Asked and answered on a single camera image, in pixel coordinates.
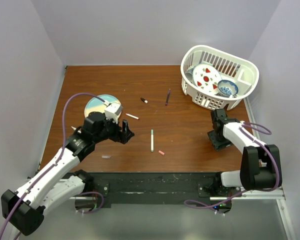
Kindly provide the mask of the white marker with green end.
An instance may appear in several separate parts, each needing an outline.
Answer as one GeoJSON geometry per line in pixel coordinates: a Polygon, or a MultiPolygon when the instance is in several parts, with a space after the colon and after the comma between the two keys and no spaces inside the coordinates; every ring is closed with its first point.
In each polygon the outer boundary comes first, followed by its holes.
{"type": "Polygon", "coordinates": [[[154,130],[151,129],[150,131],[150,151],[154,152],[154,130]]]}

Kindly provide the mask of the black and white pen cap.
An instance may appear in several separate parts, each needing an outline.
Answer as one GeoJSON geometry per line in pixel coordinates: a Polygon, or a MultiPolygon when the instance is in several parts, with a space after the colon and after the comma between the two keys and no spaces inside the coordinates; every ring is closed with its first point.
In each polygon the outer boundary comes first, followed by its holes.
{"type": "Polygon", "coordinates": [[[140,100],[143,101],[145,104],[148,103],[148,101],[145,98],[143,98],[143,97],[141,97],[140,100]]]}

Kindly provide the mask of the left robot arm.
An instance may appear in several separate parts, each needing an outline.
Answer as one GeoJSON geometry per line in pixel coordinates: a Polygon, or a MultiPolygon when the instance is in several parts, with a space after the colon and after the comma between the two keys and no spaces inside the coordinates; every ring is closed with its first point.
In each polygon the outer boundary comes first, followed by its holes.
{"type": "Polygon", "coordinates": [[[126,144],[134,135],[127,120],[119,124],[116,116],[111,118],[101,112],[90,113],[43,169],[17,190],[8,189],[1,195],[5,222],[0,238],[8,224],[28,236],[39,228],[45,215],[54,207],[75,195],[89,196],[94,190],[93,178],[82,170],[74,173],[63,188],[55,185],[91,154],[96,144],[105,140],[126,144]]]}

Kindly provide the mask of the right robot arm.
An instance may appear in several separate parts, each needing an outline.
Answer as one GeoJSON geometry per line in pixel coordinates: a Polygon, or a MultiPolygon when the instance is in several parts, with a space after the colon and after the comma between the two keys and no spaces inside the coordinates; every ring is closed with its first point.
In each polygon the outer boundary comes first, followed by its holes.
{"type": "Polygon", "coordinates": [[[253,136],[247,128],[271,135],[272,132],[257,123],[229,118],[224,109],[210,112],[213,130],[207,133],[215,150],[219,151],[235,146],[242,154],[240,170],[224,171],[219,180],[213,183],[213,192],[220,197],[225,196],[231,187],[245,190],[273,191],[282,186],[282,170],[280,150],[274,144],[253,136]]]}

